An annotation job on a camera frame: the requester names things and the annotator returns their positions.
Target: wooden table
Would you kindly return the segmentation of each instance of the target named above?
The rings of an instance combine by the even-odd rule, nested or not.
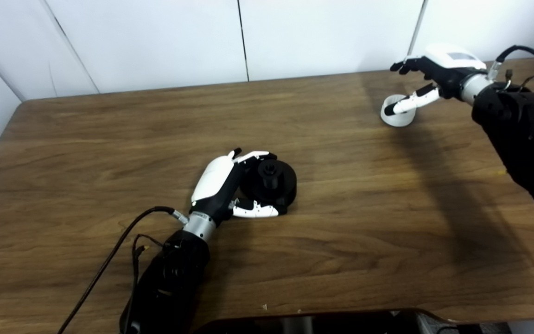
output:
[[[521,82],[534,59],[504,67]],[[470,107],[380,120],[387,95],[422,83],[381,71],[23,103],[0,139],[0,333],[57,330],[125,226],[154,205],[188,211],[207,163],[237,146],[290,163],[298,195],[286,216],[216,231],[193,328],[405,308],[534,318],[534,202]],[[157,214],[134,232],[178,228]],[[68,332],[116,333],[129,247]]]

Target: white robotic hand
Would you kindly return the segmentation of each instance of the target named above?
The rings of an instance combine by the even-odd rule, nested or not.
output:
[[[404,61],[393,64],[390,70],[398,71],[401,75],[421,71],[424,79],[433,80],[437,84],[426,85],[410,96],[392,95],[384,101],[380,116],[385,123],[395,127],[411,123],[419,107],[441,97],[456,97],[469,102],[466,94],[475,90],[472,88],[477,85],[487,87],[493,82],[487,78],[486,66],[482,61],[461,47],[447,44],[429,45],[423,57],[407,57]]]
[[[207,240],[224,220],[231,216],[261,218],[278,216],[273,206],[248,203],[248,199],[234,199],[246,169],[265,159],[276,159],[267,151],[253,151],[236,157],[242,150],[236,148],[228,155],[215,158],[207,165],[191,196],[189,222],[184,230]]]

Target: black spool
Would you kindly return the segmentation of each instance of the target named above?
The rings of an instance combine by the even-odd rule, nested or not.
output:
[[[283,161],[264,160],[248,171],[240,190],[262,205],[288,207],[296,197],[296,173]]]

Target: black object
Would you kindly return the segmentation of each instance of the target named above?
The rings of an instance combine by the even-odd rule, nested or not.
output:
[[[394,330],[403,327],[399,319],[388,311],[372,313],[337,313],[317,315],[312,320],[314,334],[368,333],[368,334],[420,334],[415,323],[415,332]]]
[[[444,327],[440,327],[438,328],[438,330],[436,331],[436,334],[441,334],[447,330],[456,330],[458,331],[458,328],[456,326],[444,326]]]
[[[122,334],[181,333],[191,315],[191,302],[210,260],[207,243],[178,230],[165,241],[135,287],[121,314]],[[129,328],[125,328],[129,313]]]
[[[251,168],[240,184],[240,190],[248,199],[261,205],[273,205],[280,214],[296,198],[296,173],[280,160],[264,160]]]
[[[458,334],[483,334],[481,326],[477,324],[473,325],[456,325]]]
[[[142,252],[144,252],[147,248],[147,246],[139,246],[137,247],[137,241],[139,238],[141,237],[144,237],[148,240],[150,240],[152,243],[154,243],[155,245],[157,245],[158,247],[164,247],[164,245],[160,242],[160,241],[157,241],[156,239],[150,237],[149,235],[146,235],[146,234],[138,234],[135,239],[133,240],[133,245],[131,246],[131,260],[132,260],[132,264],[133,264],[133,285],[131,287],[131,297],[129,298],[129,302],[127,303],[127,317],[125,317],[125,327],[129,327],[129,323],[130,322],[130,314],[131,314],[131,308],[133,306],[133,296],[135,295],[135,291],[136,291],[136,287],[137,287],[137,282],[139,281],[140,279],[140,255],[142,254]]]
[[[519,89],[487,87],[475,99],[472,118],[483,127],[513,181],[534,199],[534,93]]]

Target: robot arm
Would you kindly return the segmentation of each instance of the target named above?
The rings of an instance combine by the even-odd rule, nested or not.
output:
[[[236,148],[206,167],[191,196],[189,217],[178,217],[184,227],[163,243],[162,251],[135,286],[119,322],[122,334],[180,333],[210,260],[208,241],[221,222],[233,215],[264,218],[286,213],[283,206],[233,200],[247,170],[277,159],[265,151],[236,158],[240,152]]]
[[[500,65],[515,49],[534,54],[528,47],[513,46],[487,71],[483,62],[460,47],[431,45],[423,57],[395,63],[391,70],[399,74],[421,71],[424,79],[438,84],[439,96],[470,104],[473,120],[483,127],[510,176],[534,199],[534,93],[510,82],[495,82]],[[411,97],[386,106],[384,114],[400,116],[402,110],[424,104],[418,105],[419,101],[433,102],[416,91]]]

